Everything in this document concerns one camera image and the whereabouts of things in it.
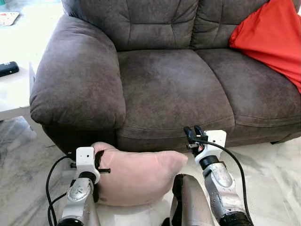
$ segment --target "red cushion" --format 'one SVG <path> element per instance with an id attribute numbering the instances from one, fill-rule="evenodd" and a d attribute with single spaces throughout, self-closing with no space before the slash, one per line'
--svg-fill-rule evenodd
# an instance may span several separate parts
<path id="1" fill-rule="evenodd" d="M 230 47 L 285 75 L 301 93 L 301 17 L 293 0 L 271 0 L 233 32 Z"/>

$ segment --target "remote control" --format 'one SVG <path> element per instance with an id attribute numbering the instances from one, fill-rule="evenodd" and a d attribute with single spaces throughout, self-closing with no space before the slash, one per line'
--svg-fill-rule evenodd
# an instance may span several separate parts
<path id="1" fill-rule="evenodd" d="M 14 61 L 0 65 L 0 77 L 17 73 L 18 71 L 19 71 L 19 67 L 17 63 Z"/>

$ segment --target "paper on table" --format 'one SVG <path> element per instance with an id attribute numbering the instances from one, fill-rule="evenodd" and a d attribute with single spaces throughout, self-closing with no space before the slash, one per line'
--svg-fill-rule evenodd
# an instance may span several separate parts
<path id="1" fill-rule="evenodd" d="M 18 12 L 1 12 L 0 26 L 11 26 L 16 18 L 19 16 Z"/>

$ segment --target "table leg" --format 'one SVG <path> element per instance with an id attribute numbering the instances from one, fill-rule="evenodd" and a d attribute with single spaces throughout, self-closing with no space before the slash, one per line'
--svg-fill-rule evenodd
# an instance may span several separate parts
<path id="1" fill-rule="evenodd" d="M 30 127 L 36 132 L 37 137 L 41 139 L 46 147 L 50 147 L 55 145 L 53 141 L 46 135 L 44 132 L 42 126 L 38 123 L 36 123 L 34 120 L 32 120 L 30 114 L 23 115 L 27 123 L 30 125 Z"/>

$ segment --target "sofa armrest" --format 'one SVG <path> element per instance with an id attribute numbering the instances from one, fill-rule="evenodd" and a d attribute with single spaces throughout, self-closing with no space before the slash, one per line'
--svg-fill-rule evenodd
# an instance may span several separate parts
<path id="1" fill-rule="evenodd" d="M 62 16 L 37 71 L 32 118 L 45 126 L 116 129 L 125 120 L 119 61 L 97 27 Z"/>

